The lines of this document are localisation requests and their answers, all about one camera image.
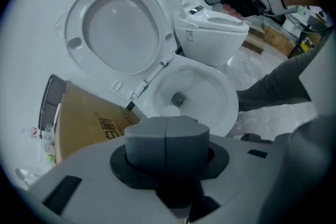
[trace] toilet bowl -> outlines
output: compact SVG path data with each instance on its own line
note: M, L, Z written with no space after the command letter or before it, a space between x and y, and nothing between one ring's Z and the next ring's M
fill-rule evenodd
M187 115L221 136L236 121L232 83L175 54L176 41L156 0L76 0L65 40L82 70L149 118Z
M175 33L190 59L224 65L247 37L248 25L233 16L208 10L198 0L172 1Z

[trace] toilet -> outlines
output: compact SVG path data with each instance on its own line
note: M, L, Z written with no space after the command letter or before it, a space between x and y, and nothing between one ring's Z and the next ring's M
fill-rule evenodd
M83 71L149 118L187 115L220 136L236 121L233 84L216 69L175 54L157 0L76 0L65 40Z
M237 52L249 27L243 21L208 10L198 0L172 0L174 28L184 54L210 66L221 66Z

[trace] cardboard box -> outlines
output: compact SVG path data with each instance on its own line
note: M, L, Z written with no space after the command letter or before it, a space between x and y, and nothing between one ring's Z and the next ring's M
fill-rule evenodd
M78 149L124 135L139 119L121 108L68 82L55 130L56 163Z

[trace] toilet seat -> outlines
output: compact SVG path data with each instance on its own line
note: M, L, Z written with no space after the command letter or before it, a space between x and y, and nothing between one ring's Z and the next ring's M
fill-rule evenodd
M219 71L175 54L175 39L156 0L76 0L66 20L65 40L82 70L133 101L147 117L162 114L155 100L160 86L171 74L186 70L197 78L192 81L197 87L187 89L186 105L192 112L199 108L199 121L218 135L226 135L236 121L238 98L232 83ZM219 103L214 95L221 105L212 114L214 108L205 106ZM199 100L206 103L198 105ZM190 115L188 110L182 114Z
M185 24L182 20L176 18L175 26L190 29L210 29L236 33L246 33L248 31L248 26L238 18L226 16L226 14L205 8L194 16L188 17L188 24Z

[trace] floor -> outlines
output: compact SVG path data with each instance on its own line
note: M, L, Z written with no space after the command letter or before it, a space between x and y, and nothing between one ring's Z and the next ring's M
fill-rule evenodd
M237 90L245 90L286 59L283 54L271 46L266 46L261 55L240 47L238 53L227 65L216 69L227 75ZM263 139L274 140L277 135L292 132L315 116L316 112L312 103L281 105L240 112L234 127L227 136L256 133Z

